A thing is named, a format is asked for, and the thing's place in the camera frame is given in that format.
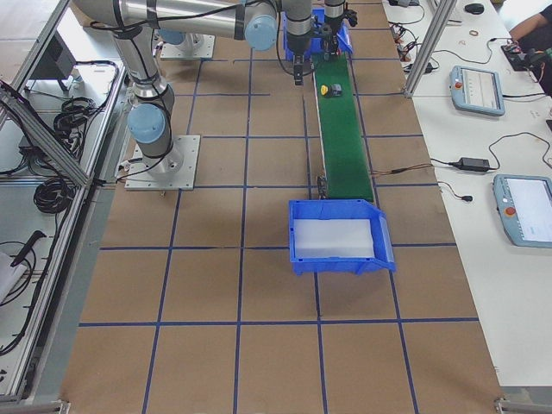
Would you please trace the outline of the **robot arm near source bin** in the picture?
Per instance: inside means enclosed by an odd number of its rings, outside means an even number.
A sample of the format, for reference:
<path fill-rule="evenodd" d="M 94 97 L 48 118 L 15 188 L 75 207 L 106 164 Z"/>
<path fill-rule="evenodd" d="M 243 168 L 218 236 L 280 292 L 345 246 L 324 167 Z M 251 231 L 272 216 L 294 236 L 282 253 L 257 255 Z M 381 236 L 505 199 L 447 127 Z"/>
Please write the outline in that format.
<path fill-rule="evenodd" d="M 293 77 L 303 83 L 303 62 L 311 43 L 309 1 L 78 1 L 91 27 L 111 33 L 116 50 L 135 84 L 137 105 L 128 116 L 146 173 L 167 177 L 183 163 L 171 131 L 174 92 L 153 56 L 155 31 L 182 35 L 214 35 L 246 41 L 255 50 L 272 48 L 280 16 L 291 23 L 287 33 L 296 61 Z"/>

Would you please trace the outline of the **black gripper empty-bin side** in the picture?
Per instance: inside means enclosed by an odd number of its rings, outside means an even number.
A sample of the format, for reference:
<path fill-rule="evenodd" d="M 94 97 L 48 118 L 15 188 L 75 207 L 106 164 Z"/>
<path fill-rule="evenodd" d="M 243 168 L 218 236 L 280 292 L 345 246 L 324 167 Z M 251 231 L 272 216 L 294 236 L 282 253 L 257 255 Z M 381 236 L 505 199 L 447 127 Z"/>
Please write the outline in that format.
<path fill-rule="evenodd" d="M 338 32 L 342 28 L 343 17 L 324 17 L 321 27 L 321 49 L 324 56 L 337 56 L 339 54 Z"/>

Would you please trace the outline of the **robot arm near empty bin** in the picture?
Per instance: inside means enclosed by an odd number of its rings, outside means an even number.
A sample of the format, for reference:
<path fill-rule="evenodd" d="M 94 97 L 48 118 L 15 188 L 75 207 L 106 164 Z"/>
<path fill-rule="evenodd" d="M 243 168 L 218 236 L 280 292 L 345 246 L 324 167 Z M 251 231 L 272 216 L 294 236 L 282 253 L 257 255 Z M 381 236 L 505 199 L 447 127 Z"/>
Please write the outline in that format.
<path fill-rule="evenodd" d="M 344 20 L 354 28 L 358 24 L 357 12 L 350 9 L 345 0 L 326 0 L 322 26 L 322 50 L 326 60 L 331 60 L 339 54 L 337 35 Z"/>

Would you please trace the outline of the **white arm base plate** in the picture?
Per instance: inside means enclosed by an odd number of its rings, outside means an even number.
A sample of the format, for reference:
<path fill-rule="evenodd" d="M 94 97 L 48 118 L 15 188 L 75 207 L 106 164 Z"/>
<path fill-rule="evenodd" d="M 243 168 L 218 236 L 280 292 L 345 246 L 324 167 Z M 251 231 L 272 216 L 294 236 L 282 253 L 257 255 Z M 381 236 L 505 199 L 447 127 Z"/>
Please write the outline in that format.
<path fill-rule="evenodd" d="M 129 191 L 172 191 L 194 189 L 200 135 L 174 135 L 172 151 L 158 163 L 142 155 L 138 144 L 135 144 L 133 156 L 141 158 L 132 163 L 125 179 L 125 189 Z"/>

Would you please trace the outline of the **black gripper source side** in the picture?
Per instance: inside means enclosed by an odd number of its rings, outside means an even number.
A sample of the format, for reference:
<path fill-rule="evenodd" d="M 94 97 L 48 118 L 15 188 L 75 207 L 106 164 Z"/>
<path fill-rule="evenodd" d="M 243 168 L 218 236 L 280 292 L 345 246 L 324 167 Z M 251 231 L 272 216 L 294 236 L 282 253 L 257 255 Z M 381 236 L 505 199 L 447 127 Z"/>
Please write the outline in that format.
<path fill-rule="evenodd" d="M 293 54 L 293 80 L 295 85 L 303 81 L 304 53 L 308 50 L 311 38 L 311 19 L 286 20 L 286 39 L 288 48 Z"/>

